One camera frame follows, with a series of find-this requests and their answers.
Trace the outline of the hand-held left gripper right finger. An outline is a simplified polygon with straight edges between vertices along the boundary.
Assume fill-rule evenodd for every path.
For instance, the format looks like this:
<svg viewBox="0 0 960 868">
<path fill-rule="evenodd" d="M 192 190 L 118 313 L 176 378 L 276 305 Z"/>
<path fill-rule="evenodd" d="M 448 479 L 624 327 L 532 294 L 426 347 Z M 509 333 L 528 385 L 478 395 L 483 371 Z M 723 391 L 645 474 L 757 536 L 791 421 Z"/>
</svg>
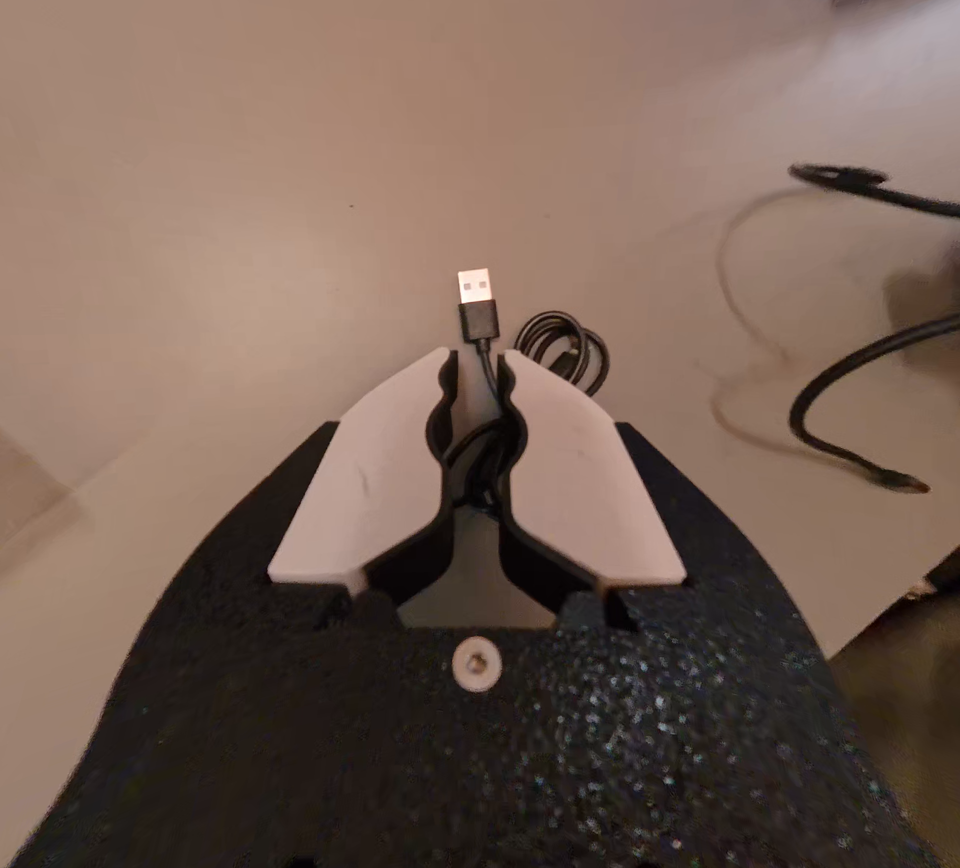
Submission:
<svg viewBox="0 0 960 868">
<path fill-rule="evenodd" d="M 568 598 L 682 586 L 688 572 L 612 417 L 517 349 L 498 360 L 509 429 L 499 562 L 558 615 Z"/>
</svg>

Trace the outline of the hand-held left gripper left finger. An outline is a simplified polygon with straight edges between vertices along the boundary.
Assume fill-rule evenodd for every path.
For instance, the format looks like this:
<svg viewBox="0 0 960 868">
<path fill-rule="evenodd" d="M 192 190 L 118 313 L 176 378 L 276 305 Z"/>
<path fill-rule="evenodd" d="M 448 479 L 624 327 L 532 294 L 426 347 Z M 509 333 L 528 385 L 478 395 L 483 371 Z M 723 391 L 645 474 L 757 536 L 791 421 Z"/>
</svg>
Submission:
<svg viewBox="0 0 960 868">
<path fill-rule="evenodd" d="M 458 351 L 438 347 L 365 394 L 337 423 L 269 566 L 280 585 L 373 589 L 407 602 L 454 554 Z"/>
</svg>

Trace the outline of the grey desk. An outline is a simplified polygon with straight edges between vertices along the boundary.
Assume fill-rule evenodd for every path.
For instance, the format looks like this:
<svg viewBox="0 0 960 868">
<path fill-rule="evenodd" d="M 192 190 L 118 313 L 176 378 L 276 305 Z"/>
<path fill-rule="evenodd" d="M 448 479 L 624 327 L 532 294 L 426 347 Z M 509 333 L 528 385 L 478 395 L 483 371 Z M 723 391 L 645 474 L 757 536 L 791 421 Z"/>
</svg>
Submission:
<svg viewBox="0 0 960 868">
<path fill-rule="evenodd" d="M 3 562 L 18 642 L 141 612 L 314 426 L 459 341 L 565 309 L 604 404 L 748 533 L 837 649 L 958 543 L 958 363 L 875 363 L 791 454 L 822 366 L 950 307 L 958 0 L 2 0 L 2 429 L 77 514 Z"/>
</svg>

